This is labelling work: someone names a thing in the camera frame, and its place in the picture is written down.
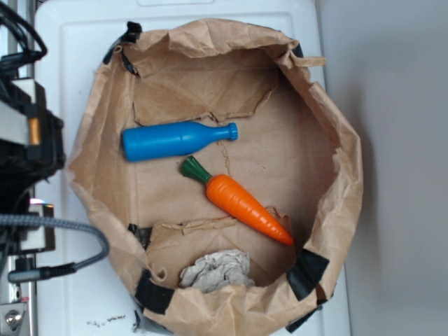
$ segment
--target machine part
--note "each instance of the machine part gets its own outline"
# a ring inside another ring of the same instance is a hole
[[[0,304],[0,336],[31,335],[27,308],[27,302]]]
[[[22,324],[22,315],[17,310],[11,310],[6,314],[5,321],[11,331],[15,331]]]

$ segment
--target bottle neck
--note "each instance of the bottle neck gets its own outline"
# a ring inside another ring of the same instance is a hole
[[[237,126],[233,122],[231,122],[227,126],[215,127],[213,128],[211,136],[214,141],[224,139],[236,140],[238,138]]]

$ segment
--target black cable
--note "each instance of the black cable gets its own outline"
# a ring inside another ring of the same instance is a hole
[[[5,25],[22,48],[22,52],[3,56],[0,60],[0,69],[10,71],[23,65],[35,63],[47,53],[47,48],[34,28],[22,19],[14,10],[0,1],[0,25]],[[27,35],[23,28],[37,42],[41,51],[32,50],[28,45]]]
[[[11,272],[8,278],[9,281],[11,282],[20,283],[20,282],[37,281],[74,273],[80,270],[81,268],[87,267],[93,263],[96,263],[104,259],[109,254],[109,243],[107,242],[106,237],[101,231],[99,231],[97,228],[91,225],[49,217],[0,214],[0,226],[22,227],[22,228],[35,228],[37,226],[43,226],[46,228],[64,228],[70,230],[83,231],[86,233],[90,233],[91,235],[94,235],[98,239],[99,244],[101,245],[100,253],[81,262],[73,262],[70,264],[56,267],[41,267],[38,269],[32,269],[30,271]]]

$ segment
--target brown paper bag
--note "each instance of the brown paper bag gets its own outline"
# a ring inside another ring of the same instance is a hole
[[[307,67],[323,59],[296,56],[298,42],[279,31],[235,21],[130,27],[97,71],[66,171],[122,282],[176,335],[268,335],[312,312],[333,295],[363,193],[358,135],[309,80]],[[184,157],[126,161],[124,129],[193,119],[237,123],[237,141],[195,156],[275,207],[293,248],[210,203],[179,173]],[[152,228],[147,249],[130,223]],[[234,248],[249,252],[257,286],[178,288],[184,267]]]

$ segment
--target orange carrot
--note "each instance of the orange carrot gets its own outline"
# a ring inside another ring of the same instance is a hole
[[[281,224],[230,176],[210,175],[193,156],[182,164],[181,173],[203,182],[209,200],[239,221],[286,245],[294,244]]]

